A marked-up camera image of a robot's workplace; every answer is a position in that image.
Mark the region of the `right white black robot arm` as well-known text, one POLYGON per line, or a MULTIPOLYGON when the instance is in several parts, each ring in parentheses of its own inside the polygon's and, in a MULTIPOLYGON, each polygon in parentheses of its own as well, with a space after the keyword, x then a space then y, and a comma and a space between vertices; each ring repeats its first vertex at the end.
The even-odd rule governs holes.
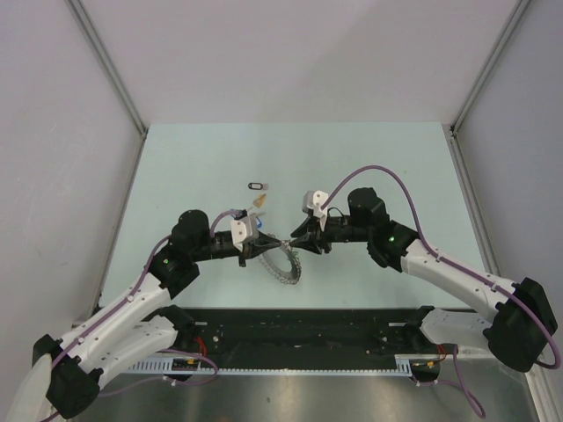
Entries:
POLYGON ((322 191, 304 195, 307 217, 292 232, 292 247, 321 255, 334 243, 364 243, 380 267, 427 281, 469 307, 467 312, 418 309, 406 323, 406 343, 413 351, 425 353, 434 345, 487 350, 521 373, 538 364, 558 329, 538 282, 526 278, 516 283, 456 262, 424 241, 420 232, 393 221, 372 188, 348 195, 346 215, 331 217, 328 199, 322 191))

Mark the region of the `brass key with tan tag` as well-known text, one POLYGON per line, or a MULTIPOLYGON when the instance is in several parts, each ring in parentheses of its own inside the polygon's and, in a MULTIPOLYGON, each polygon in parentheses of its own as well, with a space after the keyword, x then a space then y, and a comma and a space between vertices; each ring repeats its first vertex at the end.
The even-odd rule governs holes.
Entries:
POLYGON ((267 195, 265 193, 262 193, 252 202, 252 204, 255 207, 262 207, 265 203, 266 198, 267 198, 267 195))

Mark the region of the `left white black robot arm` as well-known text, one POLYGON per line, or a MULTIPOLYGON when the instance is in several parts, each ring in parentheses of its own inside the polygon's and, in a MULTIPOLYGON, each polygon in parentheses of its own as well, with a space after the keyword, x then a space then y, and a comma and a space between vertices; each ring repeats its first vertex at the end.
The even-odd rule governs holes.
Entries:
POLYGON ((46 334, 34 344, 36 360, 46 354, 52 358, 46 399, 56 415, 74 418, 137 361, 193 344, 195 321, 172 299, 199 276, 200 262, 236 258, 244 266, 280 245, 260 232, 256 215, 242 215, 229 230, 215 232, 203 211, 182 214, 171 234, 153 248, 136 282, 59 339, 46 334))

